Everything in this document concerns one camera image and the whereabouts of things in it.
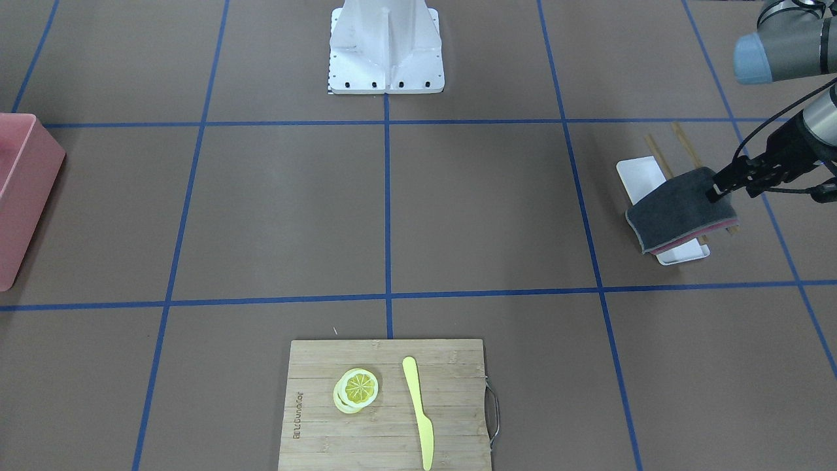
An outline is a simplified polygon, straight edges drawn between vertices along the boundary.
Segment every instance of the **robotic arm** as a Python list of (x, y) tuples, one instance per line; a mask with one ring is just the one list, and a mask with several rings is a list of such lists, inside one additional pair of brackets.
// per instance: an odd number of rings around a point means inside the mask
[[(834, 0), (765, 0), (757, 32), (738, 40), (735, 71), (743, 84), (770, 83), (837, 72), (837, 13)], [(813, 95), (829, 90), (768, 137), (765, 152), (739, 155), (747, 141), (775, 118)], [(747, 136), (732, 163), (718, 172), (706, 192), (715, 202), (740, 188), (755, 198), (764, 191), (810, 194), (814, 201), (837, 201), (837, 79), (792, 104)], [(809, 189), (775, 189), (823, 164), (834, 178)]]

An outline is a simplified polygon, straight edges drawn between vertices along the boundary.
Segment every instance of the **knife blade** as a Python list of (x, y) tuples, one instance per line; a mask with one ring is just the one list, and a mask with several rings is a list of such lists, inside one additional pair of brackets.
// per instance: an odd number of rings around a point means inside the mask
[(419, 367), (416, 365), (416, 359), (412, 356), (405, 357), (401, 366), (404, 368), (404, 377), (407, 379), (410, 398), (413, 399), (413, 410), (416, 413), (418, 439), (421, 442), (422, 467), (424, 471), (429, 471), (433, 465), (433, 423), (424, 415), (424, 407), (421, 403), (421, 386), (419, 384)]

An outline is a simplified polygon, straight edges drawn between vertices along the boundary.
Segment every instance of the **pink box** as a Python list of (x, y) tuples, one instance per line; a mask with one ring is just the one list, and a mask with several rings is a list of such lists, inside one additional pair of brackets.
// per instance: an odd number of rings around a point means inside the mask
[(0, 113), (0, 292), (18, 275), (65, 154), (34, 115)]

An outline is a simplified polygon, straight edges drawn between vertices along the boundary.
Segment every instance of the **white tray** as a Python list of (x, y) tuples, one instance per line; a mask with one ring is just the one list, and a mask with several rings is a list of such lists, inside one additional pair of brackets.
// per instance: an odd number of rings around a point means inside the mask
[[(643, 199), (648, 193), (665, 183), (665, 176), (654, 157), (631, 158), (616, 164), (616, 171), (622, 185), (628, 192), (631, 204)], [(699, 260), (709, 256), (709, 246), (692, 239), (681, 246), (664, 251), (657, 256), (660, 265), (674, 265), (684, 261)]]

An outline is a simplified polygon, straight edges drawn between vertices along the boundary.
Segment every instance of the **cutting board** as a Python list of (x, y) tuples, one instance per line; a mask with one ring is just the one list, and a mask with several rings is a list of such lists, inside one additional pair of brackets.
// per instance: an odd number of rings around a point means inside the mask
[[(433, 422), (432, 469), (490, 471), (480, 339), (291, 342), (279, 470), (420, 471), (419, 429), (401, 366), (405, 356), (416, 359), (424, 413)], [(378, 394), (357, 414), (344, 414), (332, 392), (351, 368), (371, 371)]]

